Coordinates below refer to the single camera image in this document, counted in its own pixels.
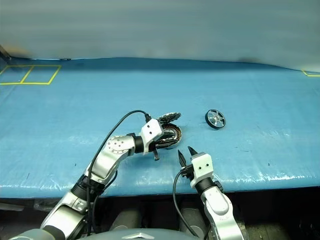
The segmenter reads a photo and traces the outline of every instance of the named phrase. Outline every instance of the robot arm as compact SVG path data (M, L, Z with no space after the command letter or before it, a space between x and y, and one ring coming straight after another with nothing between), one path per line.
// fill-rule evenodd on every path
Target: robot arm
M190 179L190 186L200 194L205 215L210 221L215 237L218 240L244 240L235 221L230 199L221 192L220 183L212 180L214 168L211 156L188 148L191 153L190 165L186 165L184 156L178 152L182 166L181 174Z
M159 122L151 119L141 128L139 136L129 134L109 138L94 161L91 174L89 174L90 163L73 188L44 219L41 229L52 234L56 240L78 237L86 224L88 204L104 192L120 162L134 153L155 151L155 144L151 143L162 135L163 129ZM88 185L90 203L87 202Z

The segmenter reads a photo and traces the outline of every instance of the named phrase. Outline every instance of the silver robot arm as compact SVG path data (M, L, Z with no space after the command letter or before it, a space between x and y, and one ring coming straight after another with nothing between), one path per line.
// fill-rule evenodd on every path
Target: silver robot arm
M163 129L159 122L151 119L141 128L139 136L129 134L110 137L92 166L89 186L91 201L103 193L122 160L134 153L146 154L155 151L151 143L162 135ZM86 224L85 216L88 210L86 191L90 165L91 163L73 188L42 222L40 228L52 234L55 239L75 239Z
M213 162L209 154L197 153L188 147L191 153L191 164L179 152L179 161L182 166L181 174L191 180L190 186L197 190L204 204L204 212L209 219L217 240L244 240L241 230L233 215L233 206L230 199L221 192L221 185L213 181Z

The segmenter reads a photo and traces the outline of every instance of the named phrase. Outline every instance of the blue table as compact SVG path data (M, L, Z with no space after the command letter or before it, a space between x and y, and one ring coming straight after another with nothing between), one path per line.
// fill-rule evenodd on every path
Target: blue table
M135 109L153 117L181 112L174 123L182 141L159 150L159 161L152 154L124 160L108 196L170 194L180 169L177 149L188 156L187 146L211 154L214 176L227 192L320 186L319 77L195 60L17 64L0 75L1 198L63 196L113 125ZM224 128L207 125L209 109L224 114ZM139 133L143 124L142 114L133 115L116 134ZM177 191L195 192L186 179Z

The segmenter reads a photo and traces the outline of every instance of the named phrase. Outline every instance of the gray wall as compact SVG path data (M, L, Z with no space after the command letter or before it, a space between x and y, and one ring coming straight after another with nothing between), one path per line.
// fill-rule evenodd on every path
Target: gray wall
M319 0L0 0L13 56L244 61L320 72Z

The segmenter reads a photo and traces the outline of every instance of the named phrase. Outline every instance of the white wall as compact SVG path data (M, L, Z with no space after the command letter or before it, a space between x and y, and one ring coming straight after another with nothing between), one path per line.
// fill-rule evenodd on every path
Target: white wall
M0 0L0 45L28 58L254 61L320 72L320 1Z

